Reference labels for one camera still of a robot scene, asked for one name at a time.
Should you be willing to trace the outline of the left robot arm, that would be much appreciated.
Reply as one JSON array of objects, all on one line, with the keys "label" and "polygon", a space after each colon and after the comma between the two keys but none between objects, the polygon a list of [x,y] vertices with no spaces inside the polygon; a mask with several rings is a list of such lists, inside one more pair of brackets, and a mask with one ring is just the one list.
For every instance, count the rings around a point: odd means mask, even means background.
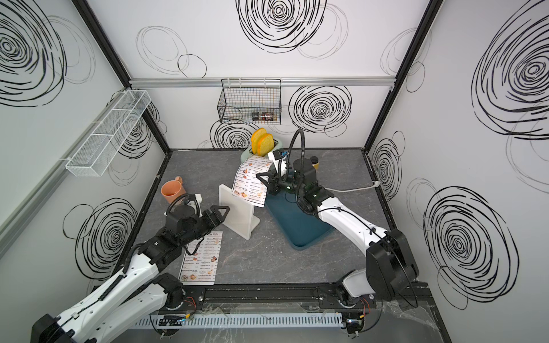
[{"label": "left robot arm", "polygon": [[132,248],[121,270],[57,317],[37,320],[31,342],[111,342],[145,315],[178,310],[189,298],[181,281],[164,270],[229,213],[230,207],[222,205],[201,210],[194,194],[177,197],[167,207],[164,226]]}]

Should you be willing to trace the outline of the new menu sheet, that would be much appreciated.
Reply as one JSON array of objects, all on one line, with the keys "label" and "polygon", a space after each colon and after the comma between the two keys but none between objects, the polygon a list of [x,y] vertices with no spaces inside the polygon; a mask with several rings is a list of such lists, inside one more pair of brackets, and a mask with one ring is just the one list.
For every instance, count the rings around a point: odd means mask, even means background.
[{"label": "new menu sheet", "polygon": [[270,170],[272,161],[267,157],[253,155],[240,164],[232,186],[232,194],[256,207],[264,207],[267,187],[256,177],[256,174]]}]

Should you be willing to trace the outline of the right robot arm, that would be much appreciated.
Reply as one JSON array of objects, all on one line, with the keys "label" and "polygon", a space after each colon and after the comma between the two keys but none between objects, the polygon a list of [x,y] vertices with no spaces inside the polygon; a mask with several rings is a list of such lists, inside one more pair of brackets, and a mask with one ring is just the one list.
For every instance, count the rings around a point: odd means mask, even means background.
[{"label": "right robot arm", "polygon": [[329,189],[320,185],[317,170],[300,147],[300,157],[292,160],[291,149],[276,149],[267,135],[256,134],[257,156],[270,161],[267,171],[257,174],[266,190],[276,195],[293,194],[300,211],[320,220],[343,234],[365,256],[366,267],[355,270],[340,281],[340,302],[366,294],[390,302],[411,287],[420,272],[405,235],[399,230],[385,230],[346,207]]}]

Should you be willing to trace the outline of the old menu sheet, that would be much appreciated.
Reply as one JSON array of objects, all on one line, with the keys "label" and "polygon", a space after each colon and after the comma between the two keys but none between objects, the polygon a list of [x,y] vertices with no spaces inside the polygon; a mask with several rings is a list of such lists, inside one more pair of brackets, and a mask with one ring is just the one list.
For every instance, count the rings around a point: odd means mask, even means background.
[{"label": "old menu sheet", "polygon": [[204,238],[199,249],[193,255],[188,255],[184,251],[179,275],[181,283],[188,286],[213,285],[215,283],[222,235],[221,231],[213,231]]}]

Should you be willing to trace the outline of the mint green toaster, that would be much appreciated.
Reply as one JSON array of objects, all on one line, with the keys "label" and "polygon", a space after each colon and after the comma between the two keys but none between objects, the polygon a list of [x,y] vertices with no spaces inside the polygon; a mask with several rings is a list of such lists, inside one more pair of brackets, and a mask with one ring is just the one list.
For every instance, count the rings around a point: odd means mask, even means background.
[{"label": "mint green toaster", "polygon": [[[281,148],[283,148],[283,143],[275,137],[274,138],[274,150],[278,150],[278,149],[281,149]],[[246,150],[243,151],[243,153],[241,153],[240,163],[243,163],[244,161],[248,160],[252,155],[253,155],[252,147],[248,147]]]}]

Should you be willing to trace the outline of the toast slice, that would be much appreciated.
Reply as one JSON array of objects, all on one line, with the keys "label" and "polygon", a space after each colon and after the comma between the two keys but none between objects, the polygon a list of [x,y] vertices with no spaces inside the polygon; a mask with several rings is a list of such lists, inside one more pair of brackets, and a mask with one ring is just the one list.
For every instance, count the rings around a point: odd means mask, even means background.
[{"label": "toast slice", "polygon": [[258,129],[251,137],[251,147],[252,147],[252,153],[257,154],[257,144],[260,141],[260,139],[267,134],[267,130],[265,128]]},{"label": "toast slice", "polygon": [[257,152],[260,157],[265,157],[269,152],[274,149],[275,143],[273,135],[265,134],[257,140]]}]

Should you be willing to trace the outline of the rear toast slice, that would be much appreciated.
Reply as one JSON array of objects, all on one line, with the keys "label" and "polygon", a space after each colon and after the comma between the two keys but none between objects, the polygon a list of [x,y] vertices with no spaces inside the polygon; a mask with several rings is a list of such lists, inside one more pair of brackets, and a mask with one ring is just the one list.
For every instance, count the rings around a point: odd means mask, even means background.
[{"label": "rear toast slice", "polygon": [[251,137],[251,147],[252,147],[252,153],[257,154],[257,144],[260,141],[260,139],[267,134],[267,130],[265,128],[258,129]]}]

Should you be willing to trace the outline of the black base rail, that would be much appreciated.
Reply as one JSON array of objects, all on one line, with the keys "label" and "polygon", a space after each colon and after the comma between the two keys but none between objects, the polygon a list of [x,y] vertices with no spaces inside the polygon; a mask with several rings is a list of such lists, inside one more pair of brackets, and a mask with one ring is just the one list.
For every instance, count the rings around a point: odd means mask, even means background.
[{"label": "black base rail", "polygon": [[187,285],[181,313],[203,311],[213,304],[297,304],[313,310],[360,312],[387,304],[368,291],[361,297],[343,294],[337,283]]}]

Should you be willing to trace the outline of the teal plastic tray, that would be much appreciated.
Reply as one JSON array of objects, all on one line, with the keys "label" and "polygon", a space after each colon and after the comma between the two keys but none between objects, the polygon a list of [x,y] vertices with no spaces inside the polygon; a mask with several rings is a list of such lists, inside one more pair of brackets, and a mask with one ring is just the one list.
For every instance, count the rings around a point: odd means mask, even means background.
[{"label": "teal plastic tray", "polygon": [[293,194],[268,194],[265,205],[295,250],[306,250],[335,231],[329,224],[302,212]]}]

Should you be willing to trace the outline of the orange mug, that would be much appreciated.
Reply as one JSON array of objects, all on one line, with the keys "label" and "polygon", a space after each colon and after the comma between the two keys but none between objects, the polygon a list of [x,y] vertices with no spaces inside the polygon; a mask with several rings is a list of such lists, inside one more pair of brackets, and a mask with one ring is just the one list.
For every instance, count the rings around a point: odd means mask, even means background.
[{"label": "orange mug", "polygon": [[181,177],[175,177],[173,180],[164,183],[161,188],[161,194],[169,204],[186,193]]}]

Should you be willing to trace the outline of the front toast slice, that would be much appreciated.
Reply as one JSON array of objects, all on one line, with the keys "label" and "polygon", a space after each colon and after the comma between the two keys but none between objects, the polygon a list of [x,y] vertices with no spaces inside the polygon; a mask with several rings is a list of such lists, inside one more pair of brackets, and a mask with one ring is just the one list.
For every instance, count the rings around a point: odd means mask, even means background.
[{"label": "front toast slice", "polygon": [[269,152],[274,149],[275,143],[273,135],[265,134],[257,140],[257,152],[260,157],[265,157]]}]

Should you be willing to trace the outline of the white menu holder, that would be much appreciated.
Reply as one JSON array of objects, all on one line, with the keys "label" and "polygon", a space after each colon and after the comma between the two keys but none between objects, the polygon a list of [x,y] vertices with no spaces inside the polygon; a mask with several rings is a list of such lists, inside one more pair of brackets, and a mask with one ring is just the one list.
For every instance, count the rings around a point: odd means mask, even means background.
[{"label": "white menu holder", "polygon": [[254,215],[255,206],[235,197],[232,190],[224,184],[219,186],[219,205],[230,208],[224,226],[245,240],[250,240],[252,232],[260,224],[260,219]]}]

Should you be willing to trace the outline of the orange juice bottle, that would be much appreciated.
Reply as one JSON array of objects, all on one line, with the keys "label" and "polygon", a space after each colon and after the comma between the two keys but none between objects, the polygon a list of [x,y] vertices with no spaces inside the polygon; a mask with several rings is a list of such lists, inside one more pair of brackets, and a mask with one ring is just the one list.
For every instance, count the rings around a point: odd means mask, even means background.
[{"label": "orange juice bottle", "polygon": [[311,161],[311,164],[312,164],[313,168],[314,168],[316,171],[319,170],[319,162],[320,162],[320,161],[319,161],[318,157],[316,157],[316,156],[311,156],[311,157],[310,157],[310,161]]}]

